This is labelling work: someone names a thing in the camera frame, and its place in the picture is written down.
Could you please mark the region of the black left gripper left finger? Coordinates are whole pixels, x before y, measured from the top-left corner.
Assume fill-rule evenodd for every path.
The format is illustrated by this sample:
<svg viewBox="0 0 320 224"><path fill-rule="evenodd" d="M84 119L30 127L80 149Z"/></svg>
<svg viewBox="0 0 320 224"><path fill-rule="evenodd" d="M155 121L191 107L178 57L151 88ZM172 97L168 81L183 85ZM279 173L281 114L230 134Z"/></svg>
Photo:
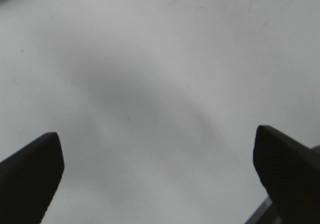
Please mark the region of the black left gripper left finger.
<svg viewBox="0 0 320 224"><path fill-rule="evenodd" d="M41 223L64 172L59 136L48 132L0 164L1 223Z"/></svg>

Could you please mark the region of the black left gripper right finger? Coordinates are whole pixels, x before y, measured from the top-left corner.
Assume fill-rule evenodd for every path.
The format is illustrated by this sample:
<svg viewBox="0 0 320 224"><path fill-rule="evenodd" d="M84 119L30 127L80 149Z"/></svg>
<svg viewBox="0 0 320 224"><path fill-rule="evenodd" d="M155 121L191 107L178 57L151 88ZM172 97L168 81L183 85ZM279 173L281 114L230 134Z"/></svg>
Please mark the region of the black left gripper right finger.
<svg viewBox="0 0 320 224"><path fill-rule="evenodd" d="M320 155L269 125L256 130L253 165L284 223L319 223Z"/></svg>

